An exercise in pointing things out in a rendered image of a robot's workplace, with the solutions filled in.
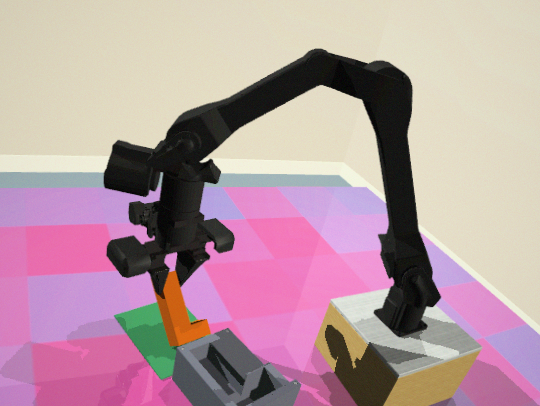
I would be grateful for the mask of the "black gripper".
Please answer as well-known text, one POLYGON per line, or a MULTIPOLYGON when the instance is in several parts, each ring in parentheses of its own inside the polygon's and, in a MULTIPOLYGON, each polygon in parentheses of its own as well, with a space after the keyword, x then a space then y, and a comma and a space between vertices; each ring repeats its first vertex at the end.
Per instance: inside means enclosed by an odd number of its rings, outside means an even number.
POLYGON ((157 211, 155 240, 141 244, 135 235, 113 239, 107 244, 107 257, 122 277, 150 274, 157 295, 163 291, 169 267, 166 254, 177 252, 175 271, 181 287, 210 259, 208 242, 218 253, 232 251, 234 234, 216 218, 204 220, 200 207, 192 212, 177 212, 154 202, 157 211))

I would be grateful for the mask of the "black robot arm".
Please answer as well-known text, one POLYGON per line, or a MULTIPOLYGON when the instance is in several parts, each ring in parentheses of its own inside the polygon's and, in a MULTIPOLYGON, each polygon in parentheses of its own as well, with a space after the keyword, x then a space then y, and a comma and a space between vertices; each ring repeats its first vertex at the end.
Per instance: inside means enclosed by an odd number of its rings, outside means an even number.
POLYGON ((388 217, 386 234, 378 235, 380 257, 394 283, 374 314, 397 337, 427 329, 422 321, 426 307, 442 296, 418 226, 408 142, 412 84, 389 62, 310 50, 228 98, 184 111, 155 149, 116 141, 104 187, 146 197, 163 172, 160 203, 177 212, 195 211, 204 183, 217 184, 221 174, 212 159, 199 161, 238 128, 320 85, 361 99, 375 132, 388 217))

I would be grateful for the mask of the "orange l-shaped part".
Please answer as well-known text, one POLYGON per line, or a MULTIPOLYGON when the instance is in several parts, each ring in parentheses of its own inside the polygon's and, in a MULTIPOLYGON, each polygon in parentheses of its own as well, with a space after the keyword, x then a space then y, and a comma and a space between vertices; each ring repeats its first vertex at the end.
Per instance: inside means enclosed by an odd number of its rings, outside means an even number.
POLYGON ((211 333, 207 319, 190 322, 176 271, 169 272, 161 294, 157 295, 155 290, 154 294, 170 346, 180 346, 211 333))

